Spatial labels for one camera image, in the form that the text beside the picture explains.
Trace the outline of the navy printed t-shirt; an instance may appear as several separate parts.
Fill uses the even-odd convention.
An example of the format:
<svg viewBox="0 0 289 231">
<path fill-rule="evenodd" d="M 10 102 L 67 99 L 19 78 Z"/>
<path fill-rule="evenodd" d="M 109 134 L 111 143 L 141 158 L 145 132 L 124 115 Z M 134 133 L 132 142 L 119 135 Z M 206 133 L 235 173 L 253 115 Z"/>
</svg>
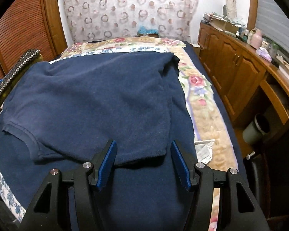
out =
<svg viewBox="0 0 289 231">
<path fill-rule="evenodd" d="M 140 51 L 33 64 L 0 114 L 0 172 L 24 208 L 51 169 L 69 171 L 117 143 L 97 195 L 107 230 L 182 230 L 192 194 L 170 147 L 195 153 L 194 130 L 173 53 Z"/>
</svg>

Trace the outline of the blue floral white sheet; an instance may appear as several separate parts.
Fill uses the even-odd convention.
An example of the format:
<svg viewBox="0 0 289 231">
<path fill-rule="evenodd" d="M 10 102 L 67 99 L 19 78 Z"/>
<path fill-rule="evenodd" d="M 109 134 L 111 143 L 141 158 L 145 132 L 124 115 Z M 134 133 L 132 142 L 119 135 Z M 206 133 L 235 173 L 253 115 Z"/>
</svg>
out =
<svg viewBox="0 0 289 231">
<path fill-rule="evenodd" d="M 6 132 L 3 127 L 0 117 L 0 197 L 3 199 L 3 205 L 8 208 L 8 213 L 11 213 L 16 221 L 21 222 L 26 209 L 13 194 L 9 183 L 12 178 L 17 178 L 15 175 L 17 164 L 28 152 L 24 143 Z"/>
</svg>

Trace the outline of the grey waste bin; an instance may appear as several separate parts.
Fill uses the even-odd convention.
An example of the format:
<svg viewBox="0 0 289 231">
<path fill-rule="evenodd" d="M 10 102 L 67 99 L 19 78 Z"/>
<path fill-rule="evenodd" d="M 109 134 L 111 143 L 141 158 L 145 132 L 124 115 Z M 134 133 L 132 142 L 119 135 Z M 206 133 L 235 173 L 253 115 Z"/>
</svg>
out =
<svg viewBox="0 0 289 231">
<path fill-rule="evenodd" d="M 257 142 L 260 138 L 269 134 L 271 130 L 268 119 L 264 115 L 257 114 L 251 123 L 244 129 L 243 140 L 248 144 Z"/>
</svg>

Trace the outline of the floral beige bedspread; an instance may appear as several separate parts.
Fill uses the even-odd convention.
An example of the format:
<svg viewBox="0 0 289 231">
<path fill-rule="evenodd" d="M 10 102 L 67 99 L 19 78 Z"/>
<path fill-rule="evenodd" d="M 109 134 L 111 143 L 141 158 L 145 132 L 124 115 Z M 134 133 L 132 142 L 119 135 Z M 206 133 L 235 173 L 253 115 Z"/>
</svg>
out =
<svg viewBox="0 0 289 231">
<path fill-rule="evenodd" d="M 126 61 L 116 59 L 127 55 Z M 192 47 L 177 40 L 138 37 L 75 44 L 61 59 L 99 64 L 90 74 L 99 105 L 93 139 L 118 144 L 109 184 L 98 198 L 107 230 L 181 230 L 193 193 L 180 183 L 171 142 L 212 168 L 242 167 L 224 105 Z"/>
</svg>

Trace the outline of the wooden sideboard cabinet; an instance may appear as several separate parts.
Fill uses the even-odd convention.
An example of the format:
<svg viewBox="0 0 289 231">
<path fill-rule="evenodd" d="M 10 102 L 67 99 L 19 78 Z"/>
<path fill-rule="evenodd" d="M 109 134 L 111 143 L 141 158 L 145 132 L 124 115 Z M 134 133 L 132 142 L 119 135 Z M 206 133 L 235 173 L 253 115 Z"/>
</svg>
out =
<svg viewBox="0 0 289 231">
<path fill-rule="evenodd" d="M 200 23 L 200 62 L 234 123 L 259 110 L 263 93 L 283 125 L 289 123 L 289 80 L 246 43 Z"/>
</svg>

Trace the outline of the purple tissue pack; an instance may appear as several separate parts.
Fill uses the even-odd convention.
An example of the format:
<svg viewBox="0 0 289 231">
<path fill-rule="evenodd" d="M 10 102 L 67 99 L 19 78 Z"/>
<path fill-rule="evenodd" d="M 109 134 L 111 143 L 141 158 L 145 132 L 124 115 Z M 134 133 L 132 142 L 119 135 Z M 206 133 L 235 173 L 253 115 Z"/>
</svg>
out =
<svg viewBox="0 0 289 231">
<path fill-rule="evenodd" d="M 272 60 L 267 49 L 265 49 L 261 46 L 256 50 L 256 54 L 259 55 L 260 57 L 264 58 L 268 62 L 271 62 L 271 60 Z"/>
</svg>

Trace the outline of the green cap bottle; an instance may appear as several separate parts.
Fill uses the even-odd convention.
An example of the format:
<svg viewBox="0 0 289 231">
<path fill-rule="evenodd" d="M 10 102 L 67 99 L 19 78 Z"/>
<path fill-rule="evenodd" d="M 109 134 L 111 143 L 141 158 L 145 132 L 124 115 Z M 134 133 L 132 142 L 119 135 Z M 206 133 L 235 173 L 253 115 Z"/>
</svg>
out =
<svg viewBox="0 0 289 231">
<path fill-rule="evenodd" d="M 271 56 L 272 59 L 276 58 L 277 52 L 278 52 L 278 44 L 275 42 L 272 42 L 270 50 L 269 50 L 269 55 Z"/>
</svg>

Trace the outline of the pink thermos bottle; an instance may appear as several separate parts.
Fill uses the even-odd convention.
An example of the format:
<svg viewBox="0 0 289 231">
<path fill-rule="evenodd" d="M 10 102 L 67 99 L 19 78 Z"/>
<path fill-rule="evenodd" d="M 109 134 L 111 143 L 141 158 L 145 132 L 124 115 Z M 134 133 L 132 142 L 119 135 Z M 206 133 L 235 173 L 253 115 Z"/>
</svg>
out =
<svg viewBox="0 0 289 231">
<path fill-rule="evenodd" d="M 253 34 L 250 42 L 251 47 L 258 49 L 261 47 L 262 41 L 262 32 L 259 29 L 255 29 L 255 33 Z"/>
</svg>

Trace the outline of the cardboard box with clutter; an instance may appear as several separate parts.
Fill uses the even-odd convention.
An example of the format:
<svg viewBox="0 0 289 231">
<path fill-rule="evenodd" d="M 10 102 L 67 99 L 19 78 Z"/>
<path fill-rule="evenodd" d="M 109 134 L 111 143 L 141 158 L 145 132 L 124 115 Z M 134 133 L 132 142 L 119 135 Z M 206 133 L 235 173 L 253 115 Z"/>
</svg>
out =
<svg viewBox="0 0 289 231">
<path fill-rule="evenodd" d="M 236 34 L 237 32 L 245 32 L 246 29 L 244 24 L 235 23 L 215 13 L 204 13 L 203 19 L 218 31 Z"/>
</svg>

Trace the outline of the louvered wooden wardrobe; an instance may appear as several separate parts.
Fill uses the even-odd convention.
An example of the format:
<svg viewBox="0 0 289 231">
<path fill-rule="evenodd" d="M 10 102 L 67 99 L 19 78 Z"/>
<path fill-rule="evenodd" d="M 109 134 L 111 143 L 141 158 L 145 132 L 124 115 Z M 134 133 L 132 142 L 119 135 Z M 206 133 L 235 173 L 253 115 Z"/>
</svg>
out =
<svg viewBox="0 0 289 231">
<path fill-rule="evenodd" d="M 0 79 L 27 49 L 50 61 L 66 47 L 58 0 L 15 0 L 0 18 Z"/>
</svg>

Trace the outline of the grey window blind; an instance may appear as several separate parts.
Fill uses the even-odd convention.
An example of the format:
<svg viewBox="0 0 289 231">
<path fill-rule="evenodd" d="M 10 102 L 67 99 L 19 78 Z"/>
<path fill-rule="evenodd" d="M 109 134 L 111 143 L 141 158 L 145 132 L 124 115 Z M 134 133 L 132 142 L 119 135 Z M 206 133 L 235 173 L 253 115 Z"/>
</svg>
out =
<svg viewBox="0 0 289 231">
<path fill-rule="evenodd" d="M 256 28 L 289 53 L 289 19 L 274 0 L 258 0 Z"/>
</svg>

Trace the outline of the blue item box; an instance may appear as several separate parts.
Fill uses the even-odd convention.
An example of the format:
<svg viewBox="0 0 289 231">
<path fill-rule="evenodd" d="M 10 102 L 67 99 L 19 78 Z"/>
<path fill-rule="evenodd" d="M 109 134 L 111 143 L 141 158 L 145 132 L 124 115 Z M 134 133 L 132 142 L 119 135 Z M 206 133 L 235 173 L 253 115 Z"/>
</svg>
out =
<svg viewBox="0 0 289 231">
<path fill-rule="evenodd" d="M 138 36 L 149 36 L 149 37 L 159 37 L 158 29 L 150 29 L 145 26 L 141 26 L 137 31 Z"/>
</svg>

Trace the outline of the circle-patterned sheer curtain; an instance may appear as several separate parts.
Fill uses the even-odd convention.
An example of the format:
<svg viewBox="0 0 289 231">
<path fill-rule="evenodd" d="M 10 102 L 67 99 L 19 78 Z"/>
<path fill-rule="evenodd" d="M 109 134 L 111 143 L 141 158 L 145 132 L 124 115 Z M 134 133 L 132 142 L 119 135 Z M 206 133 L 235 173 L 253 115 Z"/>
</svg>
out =
<svg viewBox="0 0 289 231">
<path fill-rule="evenodd" d="M 74 42 L 135 37 L 148 30 L 189 41 L 199 0 L 63 0 Z"/>
</svg>

